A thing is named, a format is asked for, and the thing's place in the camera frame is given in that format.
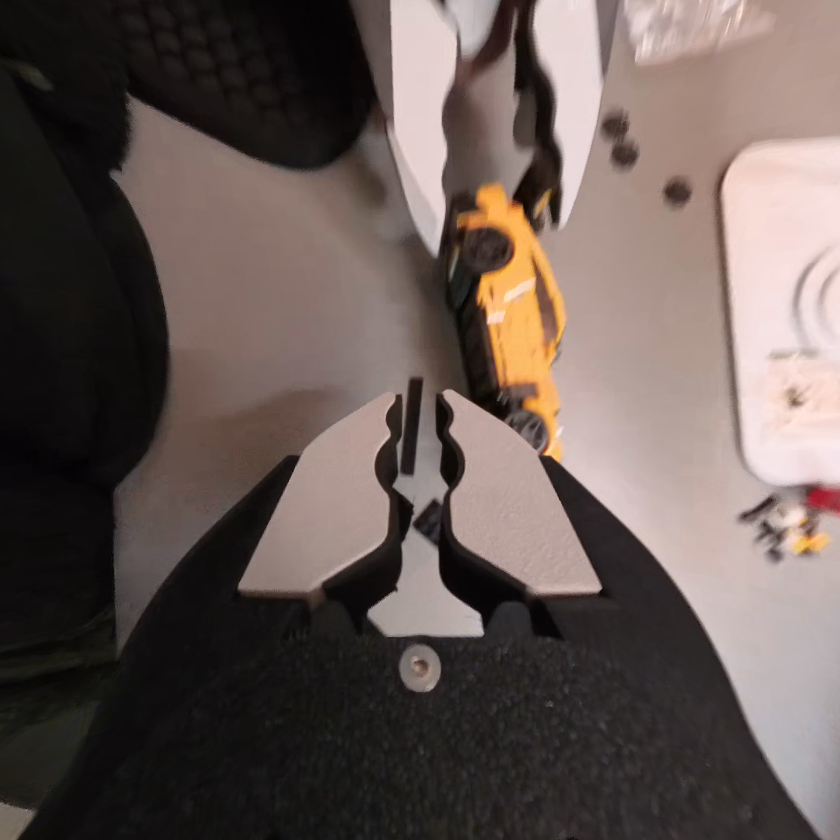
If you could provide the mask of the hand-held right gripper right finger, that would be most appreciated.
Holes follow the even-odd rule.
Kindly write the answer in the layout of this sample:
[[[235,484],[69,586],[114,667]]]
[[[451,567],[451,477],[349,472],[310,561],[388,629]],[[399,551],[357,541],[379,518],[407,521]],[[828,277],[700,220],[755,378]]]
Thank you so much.
[[[489,627],[497,609],[595,599],[603,587],[542,458],[509,426],[453,390],[438,394],[446,485],[438,568]]]

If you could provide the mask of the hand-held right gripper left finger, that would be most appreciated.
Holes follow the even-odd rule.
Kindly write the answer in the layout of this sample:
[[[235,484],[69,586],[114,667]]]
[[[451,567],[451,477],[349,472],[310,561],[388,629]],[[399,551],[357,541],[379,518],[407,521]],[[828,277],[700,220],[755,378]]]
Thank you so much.
[[[338,605],[355,627],[396,590],[402,503],[394,488],[403,399],[386,392],[302,452],[238,582],[259,600]]]

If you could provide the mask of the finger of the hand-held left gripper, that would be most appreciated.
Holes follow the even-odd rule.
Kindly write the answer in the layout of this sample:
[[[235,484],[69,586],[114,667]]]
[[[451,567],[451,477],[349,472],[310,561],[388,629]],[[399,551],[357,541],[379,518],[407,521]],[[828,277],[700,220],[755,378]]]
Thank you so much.
[[[457,27],[440,2],[390,2],[392,110],[387,124],[408,213],[437,257],[448,211],[444,110],[459,55]]]
[[[617,1],[521,2],[515,87],[534,107],[533,155],[514,192],[532,228],[566,225],[599,126]]]

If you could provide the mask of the black long lego plate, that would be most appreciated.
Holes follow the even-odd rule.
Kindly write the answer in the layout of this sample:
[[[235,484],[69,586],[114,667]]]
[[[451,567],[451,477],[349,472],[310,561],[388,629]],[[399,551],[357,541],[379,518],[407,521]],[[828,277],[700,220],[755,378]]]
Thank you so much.
[[[423,394],[424,378],[422,376],[411,377],[407,384],[403,406],[402,449],[399,464],[401,476],[414,476],[415,474]]]

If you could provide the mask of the orange lego car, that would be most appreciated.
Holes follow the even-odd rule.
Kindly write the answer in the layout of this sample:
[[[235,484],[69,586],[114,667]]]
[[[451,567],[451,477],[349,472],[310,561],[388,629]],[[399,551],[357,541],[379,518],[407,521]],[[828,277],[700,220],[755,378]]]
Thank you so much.
[[[553,365],[566,310],[526,209],[499,183],[457,195],[440,257],[469,398],[538,455],[561,462]]]

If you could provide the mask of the lego sticker sheet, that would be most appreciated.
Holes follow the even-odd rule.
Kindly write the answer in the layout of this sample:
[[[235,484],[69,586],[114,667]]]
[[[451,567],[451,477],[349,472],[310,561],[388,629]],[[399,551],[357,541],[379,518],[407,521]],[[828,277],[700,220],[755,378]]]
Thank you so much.
[[[768,436],[807,443],[838,440],[838,358],[774,353],[763,382],[763,431]]]

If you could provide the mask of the black quarter-round lego plate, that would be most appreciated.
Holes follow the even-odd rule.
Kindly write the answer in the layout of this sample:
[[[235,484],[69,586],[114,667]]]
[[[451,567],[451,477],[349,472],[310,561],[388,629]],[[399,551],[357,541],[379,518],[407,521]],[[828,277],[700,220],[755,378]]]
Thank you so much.
[[[440,531],[443,517],[443,503],[433,498],[426,504],[426,507],[416,515],[413,520],[413,528],[426,541],[437,547],[440,540]]]

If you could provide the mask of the pile of small lego parts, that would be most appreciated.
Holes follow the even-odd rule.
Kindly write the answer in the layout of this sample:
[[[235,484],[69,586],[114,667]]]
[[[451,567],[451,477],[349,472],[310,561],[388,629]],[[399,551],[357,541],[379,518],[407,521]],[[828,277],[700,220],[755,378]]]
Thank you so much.
[[[817,555],[831,542],[822,529],[819,510],[800,498],[767,496],[740,512],[737,521],[753,528],[753,542],[773,564],[789,557]]]

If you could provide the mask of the clear plastic bag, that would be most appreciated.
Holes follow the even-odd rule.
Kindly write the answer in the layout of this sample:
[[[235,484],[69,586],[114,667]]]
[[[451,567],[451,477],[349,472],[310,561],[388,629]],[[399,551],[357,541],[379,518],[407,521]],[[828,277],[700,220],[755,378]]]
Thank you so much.
[[[635,63],[655,67],[725,49],[771,31],[758,1],[623,1]]]

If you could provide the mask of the person's green knit sweater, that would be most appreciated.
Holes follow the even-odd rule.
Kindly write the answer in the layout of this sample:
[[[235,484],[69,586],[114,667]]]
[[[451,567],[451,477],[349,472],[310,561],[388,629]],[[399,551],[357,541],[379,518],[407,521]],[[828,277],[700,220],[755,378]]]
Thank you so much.
[[[3,650],[2,736],[99,700],[117,668],[113,606],[69,633]]]

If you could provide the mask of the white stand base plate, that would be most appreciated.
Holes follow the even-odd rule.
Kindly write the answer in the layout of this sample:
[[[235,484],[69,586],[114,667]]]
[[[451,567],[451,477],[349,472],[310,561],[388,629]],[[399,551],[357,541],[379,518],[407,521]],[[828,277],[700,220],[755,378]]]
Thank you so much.
[[[839,139],[750,145],[721,181],[733,408],[745,466],[776,487],[837,487],[838,440],[807,443],[763,431],[772,354],[839,361]]]

